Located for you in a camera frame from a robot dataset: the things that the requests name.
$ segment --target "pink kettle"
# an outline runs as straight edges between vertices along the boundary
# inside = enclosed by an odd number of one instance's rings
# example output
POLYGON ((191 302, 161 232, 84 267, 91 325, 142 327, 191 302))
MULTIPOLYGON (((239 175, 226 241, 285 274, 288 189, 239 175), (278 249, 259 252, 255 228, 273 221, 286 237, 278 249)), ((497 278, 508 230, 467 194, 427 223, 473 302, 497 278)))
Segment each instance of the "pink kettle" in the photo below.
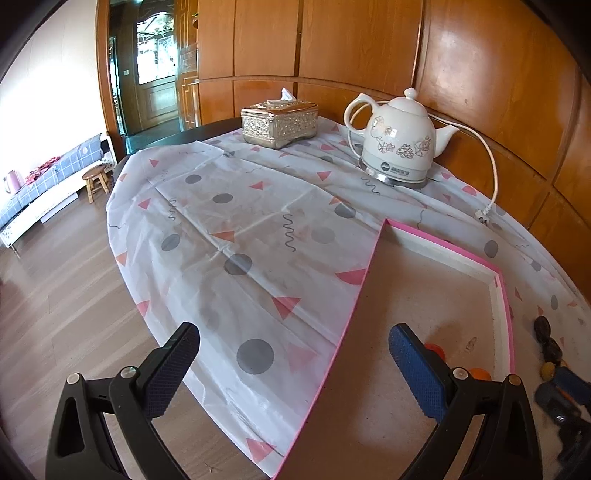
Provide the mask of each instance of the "pink kettle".
POLYGON ((4 190, 6 190, 6 193, 15 194, 21 187, 21 180, 18 178, 18 173, 14 170, 9 171, 4 177, 4 190))

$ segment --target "white teapot kettle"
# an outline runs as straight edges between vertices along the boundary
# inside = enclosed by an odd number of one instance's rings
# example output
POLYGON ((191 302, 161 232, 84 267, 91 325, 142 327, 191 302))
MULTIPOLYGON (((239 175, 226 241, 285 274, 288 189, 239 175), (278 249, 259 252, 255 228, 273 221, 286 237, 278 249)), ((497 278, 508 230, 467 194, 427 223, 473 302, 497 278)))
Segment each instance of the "white teapot kettle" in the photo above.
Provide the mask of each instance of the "white teapot kettle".
POLYGON ((425 107, 415 100, 417 91, 408 88, 405 97, 379 105, 370 96, 360 93, 345 109, 345 125, 365 137, 359 166, 368 175, 389 184, 422 186, 433 158, 440 155, 457 128, 448 125, 435 130, 425 107), (372 116, 365 130, 351 125, 353 107, 369 103, 372 116))

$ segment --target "red cloth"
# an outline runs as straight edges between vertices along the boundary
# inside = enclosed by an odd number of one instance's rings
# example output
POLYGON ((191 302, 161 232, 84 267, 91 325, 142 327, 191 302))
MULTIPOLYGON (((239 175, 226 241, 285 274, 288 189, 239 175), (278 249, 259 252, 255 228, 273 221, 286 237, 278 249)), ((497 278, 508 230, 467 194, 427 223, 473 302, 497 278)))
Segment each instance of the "red cloth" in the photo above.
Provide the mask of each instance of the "red cloth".
POLYGON ((28 177, 25 179, 25 185, 30 185, 35 180, 37 180, 41 175, 43 175, 49 168, 60 159, 61 157, 53 157, 47 160, 43 165, 41 165, 38 169, 30 171, 28 177))

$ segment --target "blue checkered sofa cushion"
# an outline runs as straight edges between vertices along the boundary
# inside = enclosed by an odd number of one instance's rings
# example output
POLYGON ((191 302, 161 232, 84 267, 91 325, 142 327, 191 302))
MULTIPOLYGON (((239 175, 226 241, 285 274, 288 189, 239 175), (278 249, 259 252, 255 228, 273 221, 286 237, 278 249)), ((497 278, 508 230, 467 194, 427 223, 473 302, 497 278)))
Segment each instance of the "blue checkered sofa cushion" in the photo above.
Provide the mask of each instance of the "blue checkered sofa cushion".
POLYGON ((51 187, 77 171, 100 160, 102 157, 103 151, 100 148, 100 134, 89 138, 77 147, 72 148, 68 153, 62 155, 58 162, 54 163, 49 170, 30 185, 25 185, 21 188, 2 207, 0 211, 0 229, 19 214, 21 210, 26 208, 29 203, 39 197, 39 195, 45 193, 51 187))

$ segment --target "door frame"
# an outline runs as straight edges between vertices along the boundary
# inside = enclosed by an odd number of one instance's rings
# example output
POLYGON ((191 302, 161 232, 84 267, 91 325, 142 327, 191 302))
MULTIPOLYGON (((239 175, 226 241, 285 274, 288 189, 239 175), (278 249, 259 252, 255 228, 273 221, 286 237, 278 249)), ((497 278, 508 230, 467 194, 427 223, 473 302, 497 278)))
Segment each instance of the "door frame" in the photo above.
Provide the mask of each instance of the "door frame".
POLYGON ((109 77, 109 0, 98 0, 96 3, 96 69, 99 76, 100 102, 103 106, 103 116, 107 133, 113 142, 117 160, 125 156, 123 139, 119 134, 111 79, 109 77))

